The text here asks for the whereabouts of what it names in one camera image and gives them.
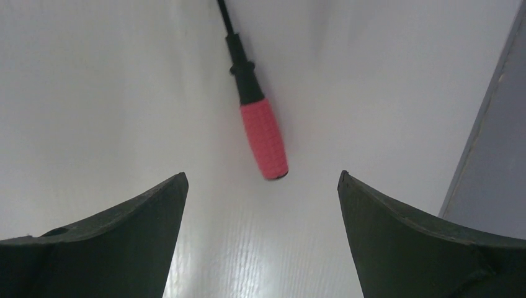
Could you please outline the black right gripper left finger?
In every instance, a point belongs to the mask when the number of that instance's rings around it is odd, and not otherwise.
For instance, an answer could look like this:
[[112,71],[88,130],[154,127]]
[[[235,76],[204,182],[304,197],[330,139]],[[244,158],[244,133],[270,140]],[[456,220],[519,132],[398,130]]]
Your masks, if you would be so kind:
[[189,183],[152,189],[40,237],[1,242],[2,297],[162,297]]

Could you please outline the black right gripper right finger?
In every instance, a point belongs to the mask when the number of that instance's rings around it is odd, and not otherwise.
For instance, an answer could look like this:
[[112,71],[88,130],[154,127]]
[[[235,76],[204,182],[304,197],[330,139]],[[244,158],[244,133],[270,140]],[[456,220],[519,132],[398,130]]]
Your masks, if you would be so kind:
[[525,241],[451,223],[343,171],[337,186],[365,297],[524,297]]

